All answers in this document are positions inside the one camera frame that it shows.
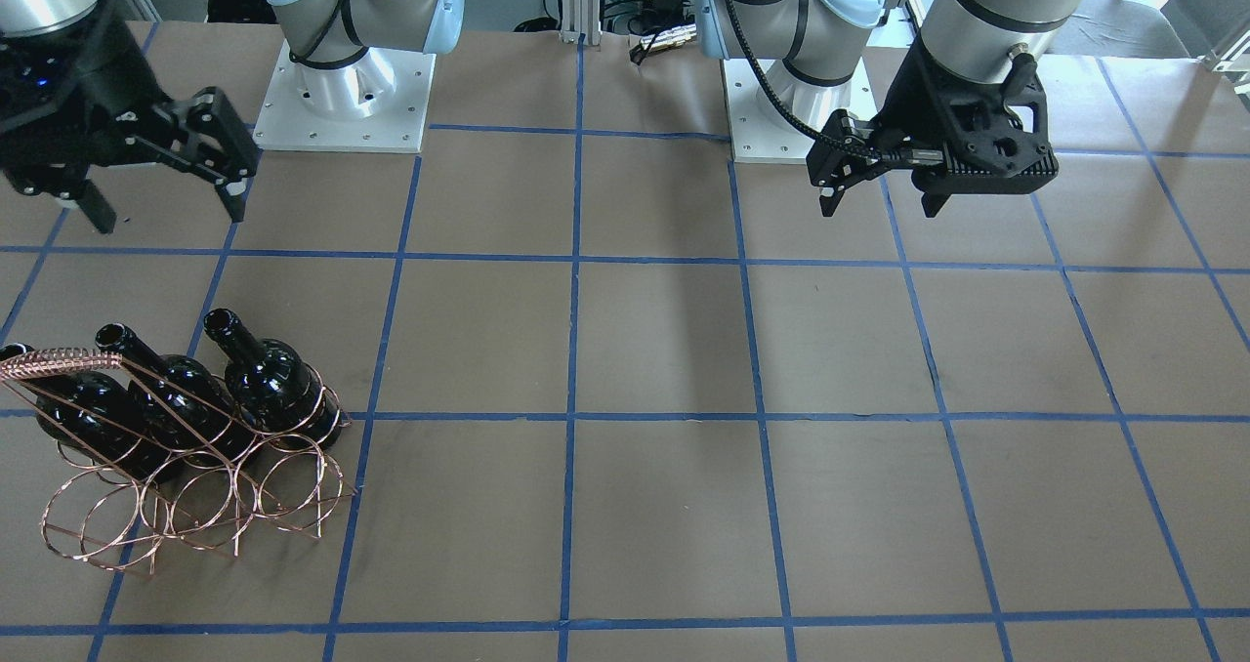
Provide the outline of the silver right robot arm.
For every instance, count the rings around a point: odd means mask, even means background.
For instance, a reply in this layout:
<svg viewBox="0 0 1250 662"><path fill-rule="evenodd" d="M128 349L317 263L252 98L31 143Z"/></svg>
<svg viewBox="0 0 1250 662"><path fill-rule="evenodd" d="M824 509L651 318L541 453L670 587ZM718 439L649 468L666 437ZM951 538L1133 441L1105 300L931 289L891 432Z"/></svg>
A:
<svg viewBox="0 0 1250 662"><path fill-rule="evenodd" d="M385 51L450 52L464 0L268 0L308 111L362 120L396 97ZM81 211L100 234L116 214L90 169L159 162L214 187L245 217L259 147L220 87L170 97L116 0L2 0L2 176L26 196Z"/></svg>

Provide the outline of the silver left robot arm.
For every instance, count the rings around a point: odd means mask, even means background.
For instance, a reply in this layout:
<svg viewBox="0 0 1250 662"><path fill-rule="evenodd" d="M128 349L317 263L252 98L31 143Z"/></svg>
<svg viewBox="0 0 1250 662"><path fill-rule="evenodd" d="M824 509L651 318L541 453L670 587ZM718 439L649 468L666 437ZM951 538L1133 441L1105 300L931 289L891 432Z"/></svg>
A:
<svg viewBox="0 0 1250 662"><path fill-rule="evenodd" d="M740 59L778 122L808 137L824 217L848 189L911 174L926 217L951 196L1026 195L1060 171L1040 57L1081 0L934 0L878 112L832 104L888 0L692 0L702 52Z"/></svg>

